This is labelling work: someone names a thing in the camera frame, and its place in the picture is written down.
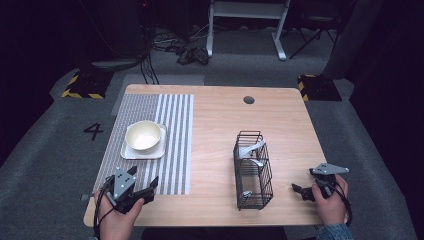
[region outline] white saucer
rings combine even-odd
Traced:
[[[163,156],[163,154],[165,153],[165,147],[166,147],[166,127],[162,124],[159,124],[160,127],[160,141],[156,147],[156,149],[151,152],[151,153],[147,153],[147,154],[143,154],[138,150],[135,150],[133,148],[131,148],[130,146],[128,146],[128,144],[125,142],[125,139],[122,143],[122,148],[121,148],[121,157],[125,158],[125,159],[158,159],[161,158]]]

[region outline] black wire basket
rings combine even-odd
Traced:
[[[260,131],[241,131],[234,146],[237,207],[262,209],[273,197],[271,165]]]

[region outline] number 4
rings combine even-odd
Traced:
[[[84,129],[84,132],[93,133],[93,137],[91,138],[91,141],[94,141],[94,139],[96,139],[97,133],[103,132],[103,130],[99,130],[99,128],[100,128],[100,124],[95,123],[91,125],[90,127]]]

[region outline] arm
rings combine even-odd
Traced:
[[[94,196],[95,201],[99,197],[99,192]],[[100,223],[100,237],[101,240],[127,240],[131,236],[134,228],[134,222],[141,212],[144,199],[138,200],[132,209],[127,214],[122,214],[113,210],[112,204],[106,196],[103,196],[100,203],[99,219]]]
[[[336,180],[340,185],[336,188],[340,192],[343,191],[347,196],[347,182],[339,175],[336,175]],[[324,223],[324,227],[318,230],[317,239],[353,239],[352,233],[345,224],[346,208],[340,196],[333,194],[331,197],[324,199],[321,190],[315,184],[312,186],[312,194],[316,201],[318,216]]]

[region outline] human hand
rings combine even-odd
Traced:
[[[336,189],[342,193],[344,192],[347,197],[347,182],[339,175],[336,175],[336,181],[341,186],[341,188],[336,186]],[[320,188],[316,184],[312,185],[312,194],[315,198],[318,216],[321,218],[324,225],[345,223],[346,207],[339,194],[334,192],[331,197],[325,199],[322,196]]]
[[[96,192],[94,199],[97,202],[100,192]],[[114,239],[114,240],[126,240],[131,236],[131,232],[134,228],[135,220],[141,212],[143,207],[144,199],[138,200],[129,212],[126,214],[120,213],[116,210],[112,210],[112,204],[106,196],[103,196],[100,203],[98,220],[103,218],[107,214],[102,222],[100,223],[100,238],[102,240]]]

